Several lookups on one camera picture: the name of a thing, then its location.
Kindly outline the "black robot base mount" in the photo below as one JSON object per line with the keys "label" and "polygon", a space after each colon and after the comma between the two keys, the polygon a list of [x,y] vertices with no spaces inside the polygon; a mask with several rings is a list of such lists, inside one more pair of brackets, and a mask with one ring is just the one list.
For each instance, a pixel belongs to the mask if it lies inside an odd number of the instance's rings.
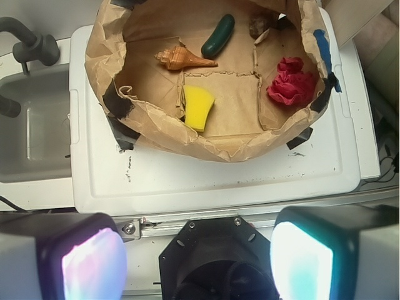
{"label": "black robot base mount", "polygon": [[188,221],[159,255],[163,299],[279,299],[270,241],[239,216]]}

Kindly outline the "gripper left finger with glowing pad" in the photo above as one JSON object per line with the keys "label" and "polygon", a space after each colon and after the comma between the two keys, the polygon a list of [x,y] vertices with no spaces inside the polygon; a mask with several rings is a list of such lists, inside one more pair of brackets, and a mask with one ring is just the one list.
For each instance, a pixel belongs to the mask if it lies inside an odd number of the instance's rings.
{"label": "gripper left finger with glowing pad", "polygon": [[121,299],[127,252],[104,213],[1,213],[1,299]]}

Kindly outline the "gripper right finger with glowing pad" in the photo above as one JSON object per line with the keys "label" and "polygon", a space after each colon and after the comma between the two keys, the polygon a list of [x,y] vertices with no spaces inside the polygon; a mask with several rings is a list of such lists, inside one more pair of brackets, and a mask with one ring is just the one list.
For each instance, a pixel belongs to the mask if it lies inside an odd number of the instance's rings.
{"label": "gripper right finger with glowing pad", "polygon": [[399,299],[399,208],[285,207],[270,262],[282,299]]}

